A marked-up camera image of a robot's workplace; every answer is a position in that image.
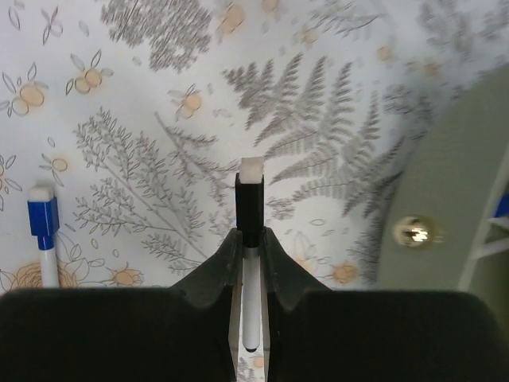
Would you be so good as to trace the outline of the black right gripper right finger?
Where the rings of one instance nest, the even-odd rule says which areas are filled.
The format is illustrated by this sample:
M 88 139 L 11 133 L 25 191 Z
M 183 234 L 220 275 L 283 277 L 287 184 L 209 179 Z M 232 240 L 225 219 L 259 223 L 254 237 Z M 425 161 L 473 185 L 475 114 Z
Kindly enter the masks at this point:
M 261 239 L 268 381 L 505 381 L 508 343 L 463 292 L 331 290 Z

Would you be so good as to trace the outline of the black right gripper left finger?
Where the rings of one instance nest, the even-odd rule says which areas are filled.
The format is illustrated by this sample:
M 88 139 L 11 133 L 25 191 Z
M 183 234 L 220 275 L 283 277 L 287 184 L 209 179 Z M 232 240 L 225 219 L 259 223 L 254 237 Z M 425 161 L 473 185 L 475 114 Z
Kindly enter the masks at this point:
M 170 287 L 20 288 L 1 298 L 4 381 L 233 381 L 241 235 Z

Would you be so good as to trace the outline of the cream cylindrical drawer box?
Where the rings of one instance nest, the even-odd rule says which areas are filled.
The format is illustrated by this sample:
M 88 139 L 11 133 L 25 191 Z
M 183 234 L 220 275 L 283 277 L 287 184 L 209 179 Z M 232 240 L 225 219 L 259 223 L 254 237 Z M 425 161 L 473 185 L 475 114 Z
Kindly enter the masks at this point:
M 377 282 L 468 290 L 508 183 L 508 67 L 461 96 L 412 154 L 383 227 Z

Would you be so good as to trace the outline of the black cap marker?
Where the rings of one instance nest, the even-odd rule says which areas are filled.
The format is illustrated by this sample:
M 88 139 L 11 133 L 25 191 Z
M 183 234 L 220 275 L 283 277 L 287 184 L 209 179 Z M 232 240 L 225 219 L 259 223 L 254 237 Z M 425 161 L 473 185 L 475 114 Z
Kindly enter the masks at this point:
M 249 353 L 260 345 L 261 271 L 260 237 L 264 227 L 264 161 L 242 158 L 235 178 L 236 227 L 242 233 L 242 343 Z

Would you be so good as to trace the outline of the blue cap marker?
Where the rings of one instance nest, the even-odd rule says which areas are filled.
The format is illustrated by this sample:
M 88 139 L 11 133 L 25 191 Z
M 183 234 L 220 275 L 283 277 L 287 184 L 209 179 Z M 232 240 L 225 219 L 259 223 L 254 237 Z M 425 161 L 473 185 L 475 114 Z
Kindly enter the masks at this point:
M 52 187 L 29 190 L 27 208 L 31 235 L 37 238 L 43 287 L 60 286 L 55 236 L 60 229 L 57 198 Z

